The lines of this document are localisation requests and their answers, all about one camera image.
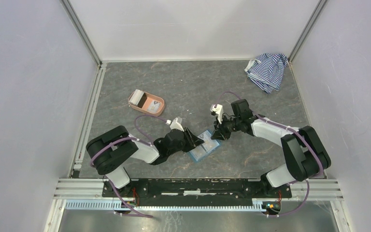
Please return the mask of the teal card holder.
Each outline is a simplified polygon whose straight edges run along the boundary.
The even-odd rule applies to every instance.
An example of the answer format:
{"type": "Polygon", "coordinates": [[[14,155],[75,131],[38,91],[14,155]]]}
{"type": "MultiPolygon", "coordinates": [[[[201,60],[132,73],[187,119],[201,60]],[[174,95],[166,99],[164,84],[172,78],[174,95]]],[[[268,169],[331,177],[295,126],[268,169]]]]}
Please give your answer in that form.
{"type": "Polygon", "coordinates": [[[218,140],[212,140],[211,143],[203,143],[202,145],[199,145],[197,148],[189,151],[188,155],[194,162],[200,162],[209,154],[213,153],[220,146],[221,143],[218,140]]]}

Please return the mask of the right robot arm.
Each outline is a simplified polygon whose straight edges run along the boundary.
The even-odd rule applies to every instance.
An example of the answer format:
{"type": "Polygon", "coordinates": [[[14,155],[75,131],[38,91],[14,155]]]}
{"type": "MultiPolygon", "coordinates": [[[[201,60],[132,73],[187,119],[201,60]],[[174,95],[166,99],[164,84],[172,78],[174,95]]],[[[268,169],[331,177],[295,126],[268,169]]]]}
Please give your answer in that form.
{"type": "Polygon", "coordinates": [[[233,132],[243,132],[270,141],[282,148],[285,163],[261,176],[260,192],[272,197],[279,187],[323,175],[331,166],[331,159],[316,130],[311,126],[302,128],[276,123],[255,114],[247,100],[231,103],[232,116],[224,113],[223,106],[213,104],[211,114],[214,122],[213,140],[227,140],[233,132]]]}

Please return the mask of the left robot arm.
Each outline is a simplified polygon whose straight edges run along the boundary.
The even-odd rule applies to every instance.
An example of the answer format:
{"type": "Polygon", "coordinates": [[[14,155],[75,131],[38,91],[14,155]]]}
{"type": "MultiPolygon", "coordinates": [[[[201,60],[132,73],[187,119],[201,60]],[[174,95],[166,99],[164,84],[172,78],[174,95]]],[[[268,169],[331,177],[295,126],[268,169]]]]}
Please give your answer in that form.
{"type": "Polygon", "coordinates": [[[99,175],[111,181],[114,191],[121,197],[132,192],[130,177],[123,167],[129,158],[142,160],[151,165],[159,165],[177,152],[189,152],[204,141],[188,128],[172,129],[164,137],[149,143],[131,135],[120,125],[90,140],[86,151],[91,157],[90,165],[99,175]]]}

